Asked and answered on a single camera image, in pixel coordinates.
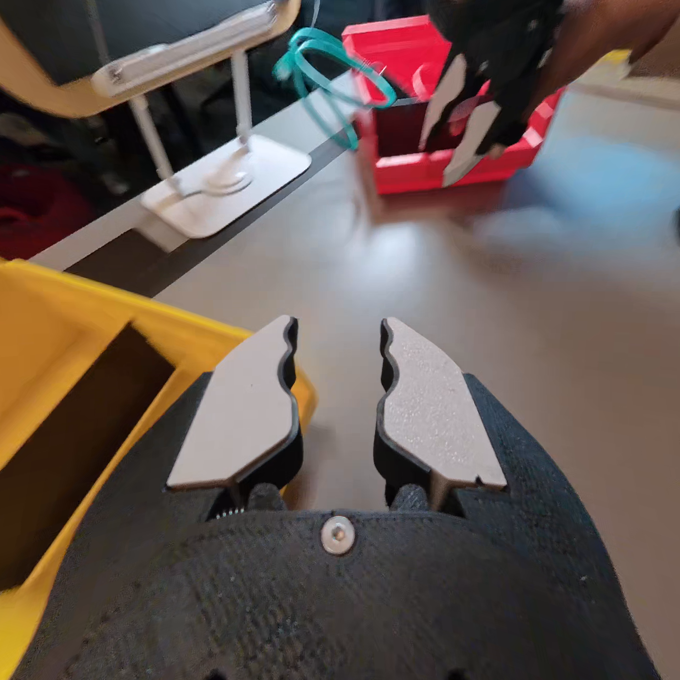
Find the red plastic bin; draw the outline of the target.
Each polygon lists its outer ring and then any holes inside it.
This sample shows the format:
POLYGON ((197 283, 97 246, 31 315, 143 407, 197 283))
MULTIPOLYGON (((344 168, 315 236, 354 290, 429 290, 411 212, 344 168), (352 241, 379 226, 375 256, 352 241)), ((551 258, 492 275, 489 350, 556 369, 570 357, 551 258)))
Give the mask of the red plastic bin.
POLYGON ((342 33, 346 53, 380 72, 405 95, 387 108, 367 76, 352 71, 361 103, 368 105, 354 115, 353 126, 360 148, 368 158, 380 195, 433 191, 443 188, 444 171, 462 141, 463 123, 438 132, 425 152, 418 151, 420 130, 449 43, 426 15, 391 21, 354 24, 342 33))

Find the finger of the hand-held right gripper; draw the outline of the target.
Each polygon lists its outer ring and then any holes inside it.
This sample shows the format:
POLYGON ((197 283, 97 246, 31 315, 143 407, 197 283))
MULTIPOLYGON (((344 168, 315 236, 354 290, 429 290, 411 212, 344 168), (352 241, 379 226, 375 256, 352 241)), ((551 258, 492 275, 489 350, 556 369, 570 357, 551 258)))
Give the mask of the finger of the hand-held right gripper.
POLYGON ((466 59, 458 53, 444 69, 437 87, 430 97, 420 132, 419 150, 425 151, 434 129, 446 119, 446 108, 463 91, 466 80, 466 59))
POLYGON ((451 160, 443 171, 444 188, 462 180, 483 158, 478 148, 499 112, 500 107, 494 101, 487 101, 472 111, 462 141, 453 151, 451 160))

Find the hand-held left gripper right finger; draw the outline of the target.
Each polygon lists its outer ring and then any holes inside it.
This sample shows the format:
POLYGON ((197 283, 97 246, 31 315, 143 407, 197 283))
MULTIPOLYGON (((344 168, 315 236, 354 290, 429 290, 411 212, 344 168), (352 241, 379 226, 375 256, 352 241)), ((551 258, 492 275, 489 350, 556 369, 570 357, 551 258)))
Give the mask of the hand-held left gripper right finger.
POLYGON ((395 317, 381 321, 379 350, 384 394, 373 462, 386 487, 505 489, 505 474, 455 361, 395 317))

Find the person's right hand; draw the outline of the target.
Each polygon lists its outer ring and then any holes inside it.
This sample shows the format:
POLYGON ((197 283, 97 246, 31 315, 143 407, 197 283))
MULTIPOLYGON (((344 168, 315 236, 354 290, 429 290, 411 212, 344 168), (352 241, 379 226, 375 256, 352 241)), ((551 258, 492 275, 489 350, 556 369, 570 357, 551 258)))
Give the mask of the person's right hand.
POLYGON ((678 1, 571 1, 523 116, 610 52, 627 50, 635 63, 678 17, 678 1))

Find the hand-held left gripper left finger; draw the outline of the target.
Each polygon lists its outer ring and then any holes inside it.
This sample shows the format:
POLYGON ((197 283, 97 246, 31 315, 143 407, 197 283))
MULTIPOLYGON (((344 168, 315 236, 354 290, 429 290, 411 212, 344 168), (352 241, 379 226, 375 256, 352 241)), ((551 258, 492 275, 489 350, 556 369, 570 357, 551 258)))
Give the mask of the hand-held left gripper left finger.
POLYGON ((166 480, 169 490, 234 488, 294 445, 298 319, 279 316, 233 348, 209 376, 166 480))

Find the white tablet stand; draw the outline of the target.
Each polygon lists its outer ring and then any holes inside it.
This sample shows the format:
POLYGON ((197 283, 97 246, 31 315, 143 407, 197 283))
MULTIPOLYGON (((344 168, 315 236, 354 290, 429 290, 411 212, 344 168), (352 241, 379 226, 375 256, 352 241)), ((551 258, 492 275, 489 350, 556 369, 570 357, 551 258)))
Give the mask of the white tablet stand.
POLYGON ((204 239, 221 231, 311 164, 309 155, 252 133, 248 50, 227 58, 236 137, 182 171, 171 165, 152 120, 147 93, 127 101, 160 178, 141 202, 188 239, 204 239))

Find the yellow plastic bin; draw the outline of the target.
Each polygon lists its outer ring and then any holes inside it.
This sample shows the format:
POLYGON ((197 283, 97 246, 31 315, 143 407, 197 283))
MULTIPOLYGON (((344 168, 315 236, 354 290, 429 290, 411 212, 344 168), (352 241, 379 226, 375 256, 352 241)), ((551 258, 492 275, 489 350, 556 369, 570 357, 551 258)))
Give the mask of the yellow plastic bin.
POLYGON ((2 264, 4 679, 320 677, 300 565, 321 519, 269 491, 300 471, 318 403, 295 359, 294 445, 234 488, 166 487, 209 376, 251 335, 2 264))

